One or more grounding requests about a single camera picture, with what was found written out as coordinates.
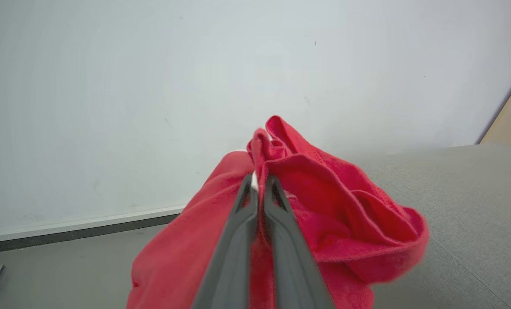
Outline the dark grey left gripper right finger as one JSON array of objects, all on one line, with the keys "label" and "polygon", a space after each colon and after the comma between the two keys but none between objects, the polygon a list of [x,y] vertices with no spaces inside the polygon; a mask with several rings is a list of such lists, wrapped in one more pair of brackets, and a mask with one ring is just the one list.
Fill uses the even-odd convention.
[{"label": "dark grey left gripper right finger", "polygon": [[334,309],[322,273],[275,175],[265,181],[263,211],[272,247],[277,309]]}]

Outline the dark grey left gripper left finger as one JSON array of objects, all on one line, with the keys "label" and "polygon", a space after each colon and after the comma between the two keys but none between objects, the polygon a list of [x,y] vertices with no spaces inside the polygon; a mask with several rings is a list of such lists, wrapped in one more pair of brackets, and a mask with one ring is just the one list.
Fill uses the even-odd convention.
[{"label": "dark grey left gripper left finger", "polygon": [[193,309],[248,309],[250,247],[257,235],[259,195],[253,174],[240,185],[192,304]]}]

